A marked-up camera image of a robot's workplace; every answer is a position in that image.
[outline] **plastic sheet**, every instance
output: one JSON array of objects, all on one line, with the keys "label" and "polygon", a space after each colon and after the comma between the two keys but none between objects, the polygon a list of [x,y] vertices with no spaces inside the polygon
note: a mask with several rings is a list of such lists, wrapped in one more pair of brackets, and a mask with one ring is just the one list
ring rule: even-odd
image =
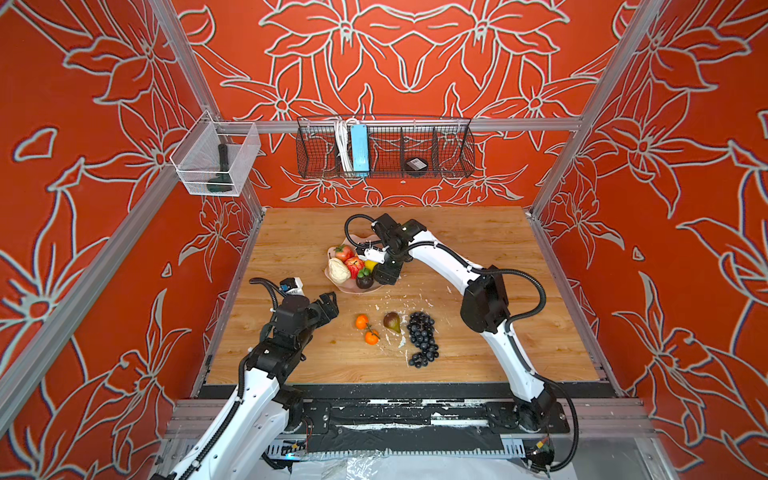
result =
[{"label": "plastic sheet", "polygon": [[[443,456],[366,456],[327,462],[300,462],[293,466],[296,480],[467,480],[486,478],[503,480],[541,480],[506,460],[456,458]],[[552,474],[552,480],[577,480],[573,466]]]}]

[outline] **dark green brush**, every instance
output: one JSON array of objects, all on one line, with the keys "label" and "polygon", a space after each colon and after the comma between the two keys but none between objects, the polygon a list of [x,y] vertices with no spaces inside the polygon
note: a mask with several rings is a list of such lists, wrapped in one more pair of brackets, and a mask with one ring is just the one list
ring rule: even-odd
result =
[{"label": "dark green brush", "polygon": [[227,146],[219,144],[219,170],[221,173],[211,178],[206,187],[211,193],[228,192],[232,190],[232,178],[225,173],[230,169],[230,161],[227,158]]}]

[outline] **red wall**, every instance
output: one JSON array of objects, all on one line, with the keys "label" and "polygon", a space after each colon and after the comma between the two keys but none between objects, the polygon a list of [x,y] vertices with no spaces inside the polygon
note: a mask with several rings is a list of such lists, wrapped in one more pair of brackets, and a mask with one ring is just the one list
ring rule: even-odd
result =
[{"label": "red wall", "polygon": [[544,225],[682,478],[768,476],[768,5],[669,1]]},{"label": "red wall", "polygon": [[[637,2],[174,0],[224,117],[578,116]],[[302,180],[290,135],[251,180],[273,207],[530,205],[565,132],[482,134],[456,180]]]},{"label": "red wall", "polygon": [[[200,114],[145,0],[4,4],[0,371]],[[0,439],[1,477],[146,477],[252,224],[176,186]]]}]

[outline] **pink plate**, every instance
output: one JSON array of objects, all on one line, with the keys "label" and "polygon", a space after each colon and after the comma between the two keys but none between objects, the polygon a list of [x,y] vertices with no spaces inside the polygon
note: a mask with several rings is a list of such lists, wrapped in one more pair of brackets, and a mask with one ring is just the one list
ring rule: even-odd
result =
[{"label": "pink plate", "polygon": [[[379,237],[376,236],[376,235],[371,235],[370,237],[367,237],[367,238],[360,238],[360,237],[358,237],[356,235],[351,235],[351,234],[350,234],[350,236],[352,237],[352,240],[355,240],[355,242],[357,242],[357,243],[373,242],[374,240],[378,240],[379,239]],[[352,244],[346,238],[344,239],[344,242],[341,243],[341,244],[342,245],[349,245],[350,247],[352,246]],[[330,247],[328,249],[328,256],[326,257],[326,269],[323,272],[328,277],[328,280],[331,280],[330,275],[328,275],[328,259],[333,257],[333,251],[335,249],[336,249],[336,247]],[[344,293],[354,293],[355,295],[362,295],[364,293],[371,293],[371,292],[373,292],[375,290],[378,290],[379,288],[382,287],[382,284],[379,283],[379,282],[374,281],[373,282],[373,286],[371,288],[369,288],[367,290],[363,290],[363,289],[361,289],[361,288],[359,288],[357,286],[357,283],[355,283],[355,279],[350,278],[349,280],[347,280],[346,282],[342,283],[341,285],[336,285],[336,286],[339,287],[339,290],[341,290]]]}]

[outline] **grapes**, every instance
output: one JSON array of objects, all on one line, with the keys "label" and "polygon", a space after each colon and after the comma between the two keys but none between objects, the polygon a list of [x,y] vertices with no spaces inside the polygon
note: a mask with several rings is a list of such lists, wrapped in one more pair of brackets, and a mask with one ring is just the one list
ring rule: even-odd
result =
[{"label": "grapes", "polygon": [[413,354],[408,365],[420,369],[440,356],[435,340],[435,319],[424,312],[413,312],[409,318],[408,331],[411,343],[420,351]]}]

